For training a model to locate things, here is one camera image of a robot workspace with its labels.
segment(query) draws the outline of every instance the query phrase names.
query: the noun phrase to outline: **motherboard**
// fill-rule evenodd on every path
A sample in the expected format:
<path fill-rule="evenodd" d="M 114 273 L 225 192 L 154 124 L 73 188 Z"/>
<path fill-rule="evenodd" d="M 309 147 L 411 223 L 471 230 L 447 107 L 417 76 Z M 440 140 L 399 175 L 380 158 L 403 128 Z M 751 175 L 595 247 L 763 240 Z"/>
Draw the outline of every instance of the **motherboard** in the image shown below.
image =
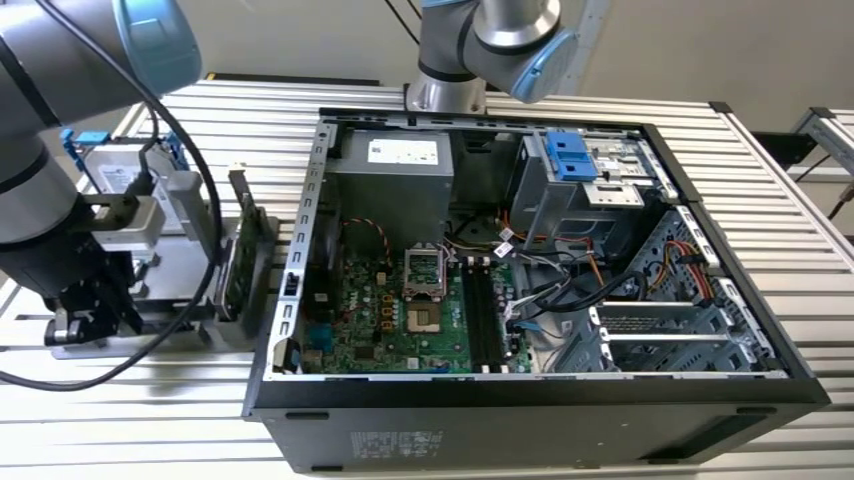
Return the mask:
<path fill-rule="evenodd" d="M 308 326 L 309 349 L 303 353 L 303 368 L 308 373 L 471 373 L 472 352 L 465 319 L 463 268 L 451 262 L 441 269 L 445 278 L 433 278 L 428 265 L 408 271 L 403 258 L 391 268 L 375 259 L 352 256 L 343 262 L 337 288 L 336 316 L 331 323 Z M 493 286 L 488 301 L 500 311 L 513 295 L 511 271 L 507 265 L 489 268 Z M 404 295 L 405 278 L 419 277 L 419 283 L 436 281 L 445 285 L 444 296 Z M 497 316 L 488 319 L 497 332 L 501 354 L 505 337 Z M 507 356 L 509 372 L 529 372 L 531 360 L 523 339 L 517 353 Z"/>

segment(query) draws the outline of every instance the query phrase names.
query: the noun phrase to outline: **blue drive bay latch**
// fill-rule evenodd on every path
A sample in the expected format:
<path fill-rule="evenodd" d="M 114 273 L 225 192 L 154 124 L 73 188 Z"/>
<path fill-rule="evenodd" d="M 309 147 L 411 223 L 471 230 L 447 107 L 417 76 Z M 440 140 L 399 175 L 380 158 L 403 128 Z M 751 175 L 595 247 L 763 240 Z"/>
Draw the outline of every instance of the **blue drive bay latch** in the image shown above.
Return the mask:
<path fill-rule="evenodd" d="M 599 171 L 577 133 L 547 132 L 545 151 L 559 180 L 592 182 L 596 179 Z"/>

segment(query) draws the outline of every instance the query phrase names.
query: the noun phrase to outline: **metal rail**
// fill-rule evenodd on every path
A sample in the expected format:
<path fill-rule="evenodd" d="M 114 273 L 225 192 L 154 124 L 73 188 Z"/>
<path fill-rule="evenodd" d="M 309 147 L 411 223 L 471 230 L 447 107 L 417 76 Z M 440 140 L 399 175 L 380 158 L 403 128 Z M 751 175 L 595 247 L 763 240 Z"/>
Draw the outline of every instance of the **metal rail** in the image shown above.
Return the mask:
<path fill-rule="evenodd" d="M 399 108 L 400 90 L 203 81 L 164 103 L 204 150 L 221 185 L 223 210 L 233 215 L 239 207 L 227 168 L 237 160 L 247 164 L 256 202 L 284 221 L 281 265 L 317 109 Z M 488 108 L 495 115 L 658 126 L 834 404 L 699 467 L 445 472 L 441 478 L 854 478 L 854 260 L 738 121 L 708 105 L 687 102 L 552 97 L 523 105 L 491 95 Z M 136 109 L 116 133 L 144 136 L 149 129 L 145 113 Z M 273 278 L 271 304 L 279 282 Z M 114 365 L 117 359 L 53 360 L 40 348 L 44 320 L 37 318 L 44 314 L 40 299 L 6 282 L 0 345 L 9 349 L 0 352 L 0 368 L 41 379 L 81 380 Z M 0 438 L 9 440 L 0 467 L 41 466 L 34 476 L 86 478 L 130 472 L 163 478 L 288 478 L 263 426 L 237 418 L 251 360 L 251 353 L 154 355 L 116 381 L 73 394 L 0 386 Z M 34 471 L 1 472 L 4 478 L 14 473 L 32 476 Z M 421 472 L 405 477 L 437 476 Z"/>

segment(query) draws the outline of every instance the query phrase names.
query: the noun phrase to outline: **ram slot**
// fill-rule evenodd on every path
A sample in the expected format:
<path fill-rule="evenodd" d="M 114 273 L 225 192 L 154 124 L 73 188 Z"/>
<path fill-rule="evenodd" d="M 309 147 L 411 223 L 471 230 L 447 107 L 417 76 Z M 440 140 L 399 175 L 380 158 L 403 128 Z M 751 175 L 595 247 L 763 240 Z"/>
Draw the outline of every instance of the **ram slot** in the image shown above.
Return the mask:
<path fill-rule="evenodd" d="M 463 302 L 472 371 L 499 373 L 504 364 L 501 331 L 488 267 L 476 265 L 463 269 Z"/>

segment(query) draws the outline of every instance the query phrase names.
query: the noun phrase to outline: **green circuit board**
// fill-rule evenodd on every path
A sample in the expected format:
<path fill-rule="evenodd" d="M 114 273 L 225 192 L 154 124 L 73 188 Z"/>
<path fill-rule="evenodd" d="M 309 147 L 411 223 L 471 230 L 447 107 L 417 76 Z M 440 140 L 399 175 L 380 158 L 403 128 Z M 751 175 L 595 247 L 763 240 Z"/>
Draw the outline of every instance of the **green circuit board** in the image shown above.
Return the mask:
<path fill-rule="evenodd" d="M 305 352 L 307 370 L 329 374 L 471 373 L 460 268 L 447 268 L 447 292 L 439 303 L 404 301 L 403 259 L 387 272 L 384 285 L 376 279 L 380 268 L 379 263 L 360 257 L 344 261 L 335 321 L 331 326 L 313 326 L 331 330 L 331 349 L 321 354 L 316 349 Z M 512 288 L 509 268 L 493 268 L 492 281 L 496 289 Z M 529 372 L 524 348 L 508 362 L 508 370 Z"/>

